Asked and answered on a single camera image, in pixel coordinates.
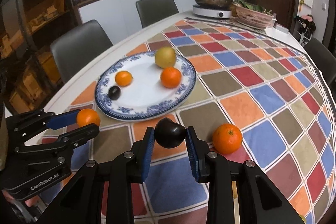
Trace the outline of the oval orange mandarin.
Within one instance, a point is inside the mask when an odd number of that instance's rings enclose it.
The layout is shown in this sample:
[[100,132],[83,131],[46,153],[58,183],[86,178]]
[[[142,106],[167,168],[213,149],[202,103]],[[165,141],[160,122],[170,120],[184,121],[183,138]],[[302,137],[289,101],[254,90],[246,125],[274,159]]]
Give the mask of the oval orange mandarin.
[[92,123],[94,123],[97,126],[100,126],[101,119],[95,110],[82,109],[77,114],[76,123],[79,127],[84,127]]

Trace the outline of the small orange mandarin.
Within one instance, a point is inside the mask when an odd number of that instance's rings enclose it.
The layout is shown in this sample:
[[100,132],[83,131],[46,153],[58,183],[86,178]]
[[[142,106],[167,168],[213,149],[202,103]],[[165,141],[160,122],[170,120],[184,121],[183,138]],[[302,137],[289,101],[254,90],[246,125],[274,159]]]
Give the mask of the small orange mandarin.
[[118,86],[125,87],[132,83],[133,76],[128,71],[119,71],[115,75],[114,80]]

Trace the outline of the large dark plum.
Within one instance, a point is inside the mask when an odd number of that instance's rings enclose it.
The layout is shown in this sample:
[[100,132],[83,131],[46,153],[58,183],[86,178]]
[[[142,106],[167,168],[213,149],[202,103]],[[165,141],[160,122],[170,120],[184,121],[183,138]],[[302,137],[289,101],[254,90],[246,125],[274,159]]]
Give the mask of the large dark plum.
[[186,129],[170,118],[161,119],[155,126],[155,141],[163,148],[172,149],[178,147],[186,137]]

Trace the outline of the small dark plum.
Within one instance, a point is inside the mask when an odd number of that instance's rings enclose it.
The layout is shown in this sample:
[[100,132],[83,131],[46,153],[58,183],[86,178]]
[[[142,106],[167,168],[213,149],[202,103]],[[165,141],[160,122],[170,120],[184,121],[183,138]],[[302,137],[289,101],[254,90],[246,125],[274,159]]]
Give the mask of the small dark plum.
[[121,95],[121,89],[119,86],[112,86],[108,90],[108,97],[111,100],[117,100]]

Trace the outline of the large orange tangerine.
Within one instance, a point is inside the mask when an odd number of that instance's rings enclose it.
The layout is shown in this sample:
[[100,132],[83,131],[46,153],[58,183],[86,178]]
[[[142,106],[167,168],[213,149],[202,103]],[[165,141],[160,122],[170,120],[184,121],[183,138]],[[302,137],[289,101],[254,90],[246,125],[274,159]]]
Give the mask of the large orange tangerine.
[[213,133],[213,145],[223,155],[237,151],[241,147],[242,141],[242,132],[234,124],[222,124]]

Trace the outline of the blue white porcelain plate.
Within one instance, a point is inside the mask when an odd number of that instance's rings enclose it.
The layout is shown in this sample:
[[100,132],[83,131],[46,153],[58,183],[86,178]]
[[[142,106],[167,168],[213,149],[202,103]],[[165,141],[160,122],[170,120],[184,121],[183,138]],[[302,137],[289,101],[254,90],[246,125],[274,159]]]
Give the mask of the blue white porcelain plate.
[[[176,88],[165,88],[160,80],[163,69],[155,64],[154,56],[151,51],[125,57],[100,76],[94,96],[102,113],[120,121],[144,121],[166,114],[186,100],[197,80],[193,65],[177,55],[174,67],[182,74],[181,82]],[[118,86],[114,78],[119,71],[130,72],[133,80],[128,86],[119,86],[121,95],[113,101],[108,90]]]

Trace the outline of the grey chair near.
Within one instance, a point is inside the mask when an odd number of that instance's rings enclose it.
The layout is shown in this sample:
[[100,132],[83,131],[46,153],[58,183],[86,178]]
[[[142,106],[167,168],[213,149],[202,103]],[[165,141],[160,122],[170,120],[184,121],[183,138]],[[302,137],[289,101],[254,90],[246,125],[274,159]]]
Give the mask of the grey chair near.
[[51,44],[50,49],[61,79],[67,83],[89,62],[112,46],[102,26],[93,19],[60,36]]

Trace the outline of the grey chair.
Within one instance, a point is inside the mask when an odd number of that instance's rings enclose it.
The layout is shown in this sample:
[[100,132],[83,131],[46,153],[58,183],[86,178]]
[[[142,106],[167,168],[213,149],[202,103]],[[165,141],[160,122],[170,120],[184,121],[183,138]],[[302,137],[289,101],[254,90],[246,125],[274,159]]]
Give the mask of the grey chair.
[[67,83],[89,62],[112,46],[102,26],[93,19],[60,36],[51,44],[50,49],[61,79]]
[[174,0],[139,0],[135,6],[142,28],[179,13]]

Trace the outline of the yellow pear on plate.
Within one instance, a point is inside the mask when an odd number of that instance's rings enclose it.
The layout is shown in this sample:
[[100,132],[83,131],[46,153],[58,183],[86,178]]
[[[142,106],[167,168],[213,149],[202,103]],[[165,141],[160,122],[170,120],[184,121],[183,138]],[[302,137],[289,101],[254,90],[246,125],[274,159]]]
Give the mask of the yellow pear on plate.
[[173,67],[176,62],[176,53],[171,47],[162,47],[155,53],[155,64],[162,69]]

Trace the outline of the grey chair middle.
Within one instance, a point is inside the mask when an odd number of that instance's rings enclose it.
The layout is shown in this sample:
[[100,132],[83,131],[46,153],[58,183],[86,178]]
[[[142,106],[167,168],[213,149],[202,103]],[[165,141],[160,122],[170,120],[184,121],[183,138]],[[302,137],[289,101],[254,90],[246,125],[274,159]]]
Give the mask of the grey chair middle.
[[139,0],[135,6],[142,28],[179,13],[174,0]]

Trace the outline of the grey chair far end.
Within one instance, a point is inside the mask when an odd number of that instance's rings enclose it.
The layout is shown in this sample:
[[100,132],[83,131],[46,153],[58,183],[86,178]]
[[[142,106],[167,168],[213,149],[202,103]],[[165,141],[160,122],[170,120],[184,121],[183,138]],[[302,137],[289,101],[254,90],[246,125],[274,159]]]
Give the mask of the grey chair far end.
[[328,84],[333,82],[336,73],[336,61],[333,54],[316,38],[311,38],[303,48],[322,72],[325,81]]

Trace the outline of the pink woven basket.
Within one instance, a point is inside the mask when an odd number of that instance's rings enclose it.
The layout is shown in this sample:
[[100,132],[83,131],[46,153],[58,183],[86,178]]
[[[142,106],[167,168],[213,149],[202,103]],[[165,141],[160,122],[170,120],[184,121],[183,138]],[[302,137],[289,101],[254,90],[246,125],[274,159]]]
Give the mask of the pink woven basket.
[[273,15],[240,6],[236,6],[235,10],[238,16],[238,21],[253,28],[264,29],[268,27],[274,19]]

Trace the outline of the white induction cooker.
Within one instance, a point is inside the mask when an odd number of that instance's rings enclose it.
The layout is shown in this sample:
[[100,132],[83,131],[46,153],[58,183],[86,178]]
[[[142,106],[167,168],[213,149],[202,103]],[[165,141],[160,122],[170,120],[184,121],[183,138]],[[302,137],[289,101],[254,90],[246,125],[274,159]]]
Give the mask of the white induction cooker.
[[232,12],[230,10],[209,9],[199,5],[193,5],[193,13],[198,16],[217,19],[229,19],[232,16]]

